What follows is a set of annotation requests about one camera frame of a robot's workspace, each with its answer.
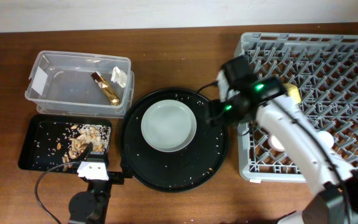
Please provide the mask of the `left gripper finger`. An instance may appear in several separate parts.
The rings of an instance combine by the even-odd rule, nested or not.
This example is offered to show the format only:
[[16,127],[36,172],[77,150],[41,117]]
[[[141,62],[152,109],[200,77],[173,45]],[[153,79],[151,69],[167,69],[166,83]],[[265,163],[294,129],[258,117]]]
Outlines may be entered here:
[[93,143],[90,142],[85,150],[78,156],[79,161],[85,161],[87,156],[90,154],[90,152],[93,150]]
[[123,176],[126,179],[131,179],[132,170],[128,162],[125,145],[120,146],[120,155],[121,155],[120,167],[122,169]]

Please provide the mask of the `grey plate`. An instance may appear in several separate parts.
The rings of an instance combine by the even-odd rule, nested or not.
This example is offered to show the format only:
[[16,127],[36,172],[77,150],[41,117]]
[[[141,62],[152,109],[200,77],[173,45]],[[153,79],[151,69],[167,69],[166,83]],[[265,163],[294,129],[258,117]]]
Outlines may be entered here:
[[194,112],[178,100],[162,100],[145,111],[141,133],[146,143],[160,152],[177,152],[193,140],[197,130]]

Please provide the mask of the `brown snack wrapper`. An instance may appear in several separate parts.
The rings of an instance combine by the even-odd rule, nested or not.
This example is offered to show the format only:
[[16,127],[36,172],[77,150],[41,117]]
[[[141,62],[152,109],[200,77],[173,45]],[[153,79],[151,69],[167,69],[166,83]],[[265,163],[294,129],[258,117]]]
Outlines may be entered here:
[[92,79],[95,81],[95,83],[99,86],[101,91],[105,94],[107,99],[109,100],[109,103],[112,106],[119,106],[121,100],[114,92],[113,88],[110,86],[108,81],[100,74],[99,72],[94,72],[91,74]]

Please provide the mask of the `pink plastic cup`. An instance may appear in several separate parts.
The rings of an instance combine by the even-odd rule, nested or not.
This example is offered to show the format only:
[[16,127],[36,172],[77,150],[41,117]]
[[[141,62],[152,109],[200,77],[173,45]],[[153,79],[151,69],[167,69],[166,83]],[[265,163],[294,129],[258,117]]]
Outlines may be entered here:
[[278,152],[284,152],[285,151],[285,148],[282,146],[280,141],[273,134],[269,134],[269,136],[268,136],[268,144],[275,151],[278,151]]

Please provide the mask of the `white napkin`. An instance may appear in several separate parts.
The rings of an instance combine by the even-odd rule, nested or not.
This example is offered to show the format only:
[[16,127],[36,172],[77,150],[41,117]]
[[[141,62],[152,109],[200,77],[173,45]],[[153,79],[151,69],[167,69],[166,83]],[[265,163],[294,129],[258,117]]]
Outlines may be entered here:
[[114,67],[112,70],[111,81],[117,83],[121,88],[125,88],[127,83],[127,73],[118,67]]

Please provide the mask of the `yellow bowl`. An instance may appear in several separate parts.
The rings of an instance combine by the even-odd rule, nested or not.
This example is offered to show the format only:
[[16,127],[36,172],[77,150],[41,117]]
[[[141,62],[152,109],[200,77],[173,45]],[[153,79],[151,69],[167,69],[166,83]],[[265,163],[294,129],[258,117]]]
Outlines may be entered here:
[[292,98],[292,100],[296,104],[301,103],[300,92],[296,85],[290,83],[284,83],[283,86],[287,89],[288,95]]

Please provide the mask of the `blue plastic cup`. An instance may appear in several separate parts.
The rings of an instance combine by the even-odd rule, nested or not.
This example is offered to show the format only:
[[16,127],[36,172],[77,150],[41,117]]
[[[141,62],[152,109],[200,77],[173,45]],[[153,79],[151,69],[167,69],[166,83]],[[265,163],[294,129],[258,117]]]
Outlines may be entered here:
[[334,146],[334,138],[327,131],[318,131],[318,137],[325,143],[328,148],[332,148]]

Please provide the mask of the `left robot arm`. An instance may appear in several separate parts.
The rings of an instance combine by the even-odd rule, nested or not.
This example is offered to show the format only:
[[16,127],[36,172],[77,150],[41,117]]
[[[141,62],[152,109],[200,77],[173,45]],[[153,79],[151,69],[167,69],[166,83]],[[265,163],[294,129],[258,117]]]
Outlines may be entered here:
[[78,177],[88,184],[85,191],[75,194],[69,203],[69,224],[104,223],[113,185],[124,184],[133,177],[132,171],[121,161],[121,171],[108,171],[108,154],[93,150],[89,143],[76,159]]

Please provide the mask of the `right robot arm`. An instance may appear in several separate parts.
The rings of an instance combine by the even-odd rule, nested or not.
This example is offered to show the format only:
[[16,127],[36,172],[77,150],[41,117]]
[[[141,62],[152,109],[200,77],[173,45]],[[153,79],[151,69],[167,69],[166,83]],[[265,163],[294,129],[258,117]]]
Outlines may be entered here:
[[278,139],[310,187],[306,208],[277,223],[358,223],[358,171],[318,136],[279,79],[218,78],[213,85],[221,99],[209,102],[207,122],[258,123]]

